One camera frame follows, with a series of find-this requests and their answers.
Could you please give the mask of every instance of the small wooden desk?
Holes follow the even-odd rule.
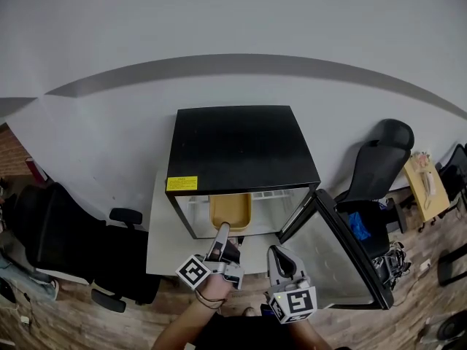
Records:
[[[409,180],[410,188],[414,194],[423,222],[427,222],[449,208],[449,199],[447,198],[446,190],[432,162],[428,165],[428,171],[431,171],[433,174],[436,194],[431,196],[430,206],[425,209],[426,194],[422,176],[415,172],[411,160],[408,160],[404,165],[404,173],[406,174],[407,180]]]

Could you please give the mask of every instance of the yellow label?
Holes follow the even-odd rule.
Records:
[[[197,176],[179,176],[167,178],[167,190],[197,190]]]

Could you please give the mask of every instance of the human arm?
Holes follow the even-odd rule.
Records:
[[[232,288],[232,283],[222,275],[213,274],[207,279],[201,294],[208,300],[223,300]],[[203,303],[193,303],[159,335],[153,350],[183,350],[187,343],[193,343],[209,322],[216,310],[207,308]]]
[[[308,320],[287,324],[287,328],[299,350],[332,350]]]

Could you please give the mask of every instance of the yellow tray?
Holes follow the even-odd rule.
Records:
[[[209,213],[211,223],[216,229],[227,222],[231,226],[231,231],[243,231],[251,220],[251,194],[211,195]]]

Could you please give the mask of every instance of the white table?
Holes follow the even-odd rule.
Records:
[[[165,194],[167,168],[157,172],[147,242],[146,272],[155,275],[175,275],[176,269],[192,254],[204,255],[212,239],[195,240]],[[248,236],[240,246],[240,264],[245,273],[262,273],[268,270],[267,251],[278,245],[274,234]]]

